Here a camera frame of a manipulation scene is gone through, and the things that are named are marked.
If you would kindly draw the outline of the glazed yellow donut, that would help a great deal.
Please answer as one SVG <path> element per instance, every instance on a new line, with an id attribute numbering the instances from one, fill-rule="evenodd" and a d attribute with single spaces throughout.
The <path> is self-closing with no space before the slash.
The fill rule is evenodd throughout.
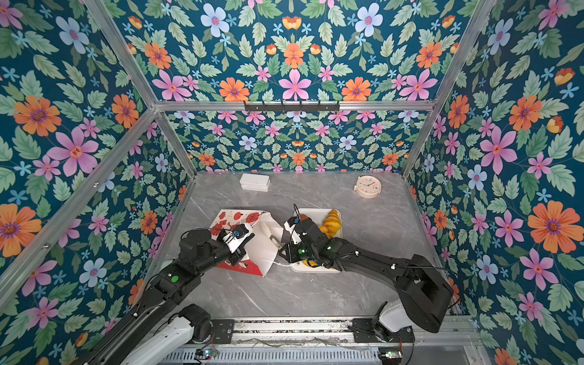
<path id="1" fill-rule="evenodd" d="M 307 266 L 309 268 L 312 268 L 312 269 L 317 269 L 317 268 L 320 267 L 319 264 L 317 264 L 313 260 L 309 260 L 309 259 L 308 260 L 304 260 L 303 263 L 304 263 L 305 266 Z"/>

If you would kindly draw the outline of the long twisted bread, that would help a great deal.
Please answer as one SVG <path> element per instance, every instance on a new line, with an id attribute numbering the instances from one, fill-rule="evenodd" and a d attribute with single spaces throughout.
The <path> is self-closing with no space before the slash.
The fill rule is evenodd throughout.
<path id="1" fill-rule="evenodd" d="M 331 210 L 321 225 L 319 225 L 319 229 L 322 233 L 324 233 L 328 238 L 333 238 L 342 228 L 342 220 L 338 210 L 333 209 Z"/>

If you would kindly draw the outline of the metal tongs white tips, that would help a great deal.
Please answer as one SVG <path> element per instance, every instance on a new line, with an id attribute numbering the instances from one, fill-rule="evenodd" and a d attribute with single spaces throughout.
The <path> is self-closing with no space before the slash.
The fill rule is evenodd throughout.
<path id="1" fill-rule="evenodd" d="M 266 222 L 260 221 L 259 222 L 260 230 L 263 234 L 274 244 L 277 249 L 282 249 L 283 245 L 280 240 L 272 233 L 270 226 L 267 225 Z"/>

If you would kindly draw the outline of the red white paper bag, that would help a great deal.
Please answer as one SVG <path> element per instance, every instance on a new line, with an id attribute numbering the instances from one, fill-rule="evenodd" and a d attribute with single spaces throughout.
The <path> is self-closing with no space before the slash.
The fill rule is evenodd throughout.
<path id="1" fill-rule="evenodd" d="M 267 211 L 222 209 L 213 220 L 214 239 L 228 240 L 237 247 L 235 259 L 227 259 L 218 267 L 232 272 L 264 277 L 274 264 L 280 249 L 284 228 Z"/>

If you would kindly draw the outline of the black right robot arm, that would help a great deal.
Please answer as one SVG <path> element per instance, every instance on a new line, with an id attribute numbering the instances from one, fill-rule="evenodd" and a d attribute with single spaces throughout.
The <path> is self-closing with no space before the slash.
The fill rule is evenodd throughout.
<path id="1" fill-rule="evenodd" d="M 386 284 L 399 301 L 384 304 L 378 323 L 390 332 L 416 325 L 438 333 L 450 308 L 453 289 L 440 270 L 422 255 L 395 258 L 327 237 L 310 218 L 291 217 L 284 224 L 278 255 L 290 264 L 307 260 L 317 267 L 352 272 Z"/>

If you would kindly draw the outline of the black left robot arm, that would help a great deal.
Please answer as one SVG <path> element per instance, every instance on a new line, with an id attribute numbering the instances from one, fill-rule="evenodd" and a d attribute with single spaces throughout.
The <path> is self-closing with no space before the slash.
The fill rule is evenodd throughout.
<path id="1" fill-rule="evenodd" d="M 203 275 L 224 262 L 237 264 L 254 238 L 250 224 L 228 229 L 197 228 L 182 234 L 179 255 L 156 274 L 132 309 L 75 364 L 121 364 L 166 315 L 200 284 Z"/>

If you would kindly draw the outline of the white rectangular tray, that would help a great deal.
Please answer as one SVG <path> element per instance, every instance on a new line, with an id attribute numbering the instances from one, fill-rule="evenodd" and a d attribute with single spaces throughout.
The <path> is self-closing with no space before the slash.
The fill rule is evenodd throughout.
<path id="1" fill-rule="evenodd" d="M 328 217 L 328 215 L 331 211 L 332 211 L 332 208 L 300 208 L 299 209 L 300 214 L 305 214 L 305 216 L 310 218 L 318 226 L 322 225 L 322 223 Z M 301 242 L 301 239 L 300 239 L 299 234 L 293 234 L 292 231 L 290 231 L 290 243 L 292 244 L 292 247 L 299 249 L 300 242 Z M 292 263 L 290 268 L 294 272 L 297 272 L 297 273 L 307 273 L 307 274 L 337 274 L 337 273 L 339 273 L 339 270 L 326 269 L 322 266 L 313 268 L 309 265 L 307 260 Z"/>

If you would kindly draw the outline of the white plastic box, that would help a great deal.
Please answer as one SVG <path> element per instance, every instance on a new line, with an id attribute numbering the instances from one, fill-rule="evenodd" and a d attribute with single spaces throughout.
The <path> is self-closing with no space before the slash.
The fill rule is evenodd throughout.
<path id="1" fill-rule="evenodd" d="M 240 186 L 243 190 L 267 192 L 270 186 L 270 176 L 244 173 L 240 178 Z"/>

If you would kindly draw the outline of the pink alarm clock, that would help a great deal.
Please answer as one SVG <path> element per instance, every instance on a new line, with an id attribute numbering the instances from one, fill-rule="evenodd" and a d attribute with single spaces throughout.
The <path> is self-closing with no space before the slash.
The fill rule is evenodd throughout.
<path id="1" fill-rule="evenodd" d="M 374 199 L 382 192 L 382 184 L 374 176 L 359 176 L 354 191 L 362 198 Z"/>

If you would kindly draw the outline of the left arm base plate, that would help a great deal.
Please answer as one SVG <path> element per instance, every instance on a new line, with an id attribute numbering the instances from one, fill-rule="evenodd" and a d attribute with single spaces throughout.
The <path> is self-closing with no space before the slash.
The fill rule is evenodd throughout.
<path id="1" fill-rule="evenodd" d="M 236 321 L 233 319 L 212 319 L 203 344 L 229 345 L 234 336 L 235 324 Z"/>

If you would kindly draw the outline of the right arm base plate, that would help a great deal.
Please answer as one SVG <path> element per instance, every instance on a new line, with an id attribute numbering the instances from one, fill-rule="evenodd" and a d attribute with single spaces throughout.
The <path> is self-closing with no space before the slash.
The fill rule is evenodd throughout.
<path id="1" fill-rule="evenodd" d="M 352 319 L 348 329 L 353 333 L 356 343 L 414 343 L 412 327 L 391 332 L 372 318 Z"/>

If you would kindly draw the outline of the black hook rail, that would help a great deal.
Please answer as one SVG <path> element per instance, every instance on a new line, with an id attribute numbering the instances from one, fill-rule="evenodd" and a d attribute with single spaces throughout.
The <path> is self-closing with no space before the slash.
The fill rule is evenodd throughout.
<path id="1" fill-rule="evenodd" d="M 287 113 L 287 112 L 306 112 L 306 113 L 319 113 L 319 112 L 337 112 L 341 109 L 339 102 L 321 102 L 321 101 L 310 101 L 310 102 L 249 102 L 243 103 L 244 110 L 246 112 L 274 112 L 274 113 Z"/>

